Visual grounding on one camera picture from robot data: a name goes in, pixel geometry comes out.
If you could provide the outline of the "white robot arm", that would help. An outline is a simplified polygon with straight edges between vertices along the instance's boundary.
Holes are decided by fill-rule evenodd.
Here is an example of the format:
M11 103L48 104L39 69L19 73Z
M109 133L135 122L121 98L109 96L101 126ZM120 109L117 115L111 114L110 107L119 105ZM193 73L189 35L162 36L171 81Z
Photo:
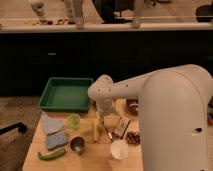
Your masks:
M97 111L117 98L138 101L143 171L209 171L207 118L213 76L195 64L155 70L115 83L100 76L88 89Z

